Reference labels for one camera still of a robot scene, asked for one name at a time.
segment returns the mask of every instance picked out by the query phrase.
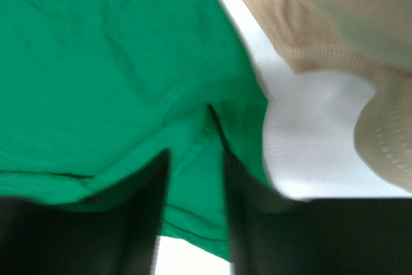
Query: clothing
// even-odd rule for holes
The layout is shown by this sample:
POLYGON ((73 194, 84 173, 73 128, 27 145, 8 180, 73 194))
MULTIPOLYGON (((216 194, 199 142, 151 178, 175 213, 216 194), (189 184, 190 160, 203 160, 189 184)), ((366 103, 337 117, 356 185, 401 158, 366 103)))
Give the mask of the clothing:
POLYGON ((359 115, 375 93, 340 71, 293 76, 269 99, 263 158, 276 189, 293 200, 409 198, 377 176, 353 146, 359 115))
POLYGON ((169 147, 162 233, 226 258, 222 146, 207 105, 233 152, 265 182, 267 101, 217 0, 0 5, 0 195, 104 211, 138 184, 84 199, 169 147))
MULTIPOLYGON (((402 9, 407 10, 409 0, 401 1, 404 1, 402 9)), ((317 1, 244 2, 268 35, 274 48, 296 73, 339 71, 355 75, 373 85, 375 94, 362 109, 355 128, 356 150, 363 161, 381 178, 412 191, 412 105, 408 100, 412 96, 412 75, 400 66, 395 66, 395 62, 391 61, 391 57, 386 57, 386 54, 375 58, 376 54, 364 53, 358 44, 352 44, 350 40, 345 41, 345 35, 342 34, 345 27, 339 24, 339 21, 345 20, 334 19, 336 15, 323 10, 317 1)), ((384 11, 384 21, 376 18, 377 25, 389 23, 388 30, 394 30, 390 34, 395 37, 398 33, 395 30, 399 27, 411 28, 410 19, 391 19, 388 8, 389 6, 384 11)), ((404 37, 397 37, 397 42, 403 44, 402 38, 404 37)))
POLYGON ((312 0, 340 38, 384 64, 412 70, 412 0, 312 0))

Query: beige fabric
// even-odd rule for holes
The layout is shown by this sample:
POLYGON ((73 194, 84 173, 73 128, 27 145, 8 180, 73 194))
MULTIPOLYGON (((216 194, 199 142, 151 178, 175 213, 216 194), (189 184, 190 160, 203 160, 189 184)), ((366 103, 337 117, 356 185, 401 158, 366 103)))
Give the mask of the beige fabric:
POLYGON ((341 39, 370 57, 412 71, 412 0, 314 0, 341 39))
POLYGON ((390 66, 393 62, 385 55, 367 57, 356 44, 344 43, 344 27, 339 28, 318 0, 244 2, 295 72, 341 70, 375 85, 377 93, 355 130, 356 148, 378 175, 412 191, 412 76, 390 66))

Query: green fabric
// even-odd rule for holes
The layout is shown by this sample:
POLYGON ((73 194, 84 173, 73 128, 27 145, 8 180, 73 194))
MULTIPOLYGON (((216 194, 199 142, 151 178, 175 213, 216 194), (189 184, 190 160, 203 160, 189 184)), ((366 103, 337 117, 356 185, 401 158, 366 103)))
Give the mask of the green fabric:
MULTIPOLYGON (((76 202, 169 147, 163 233, 226 258, 221 144, 207 104, 240 160, 265 181, 267 103, 217 0, 0 6, 0 195, 92 211, 76 202)), ((95 210, 122 203, 136 186, 109 191, 95 210)))

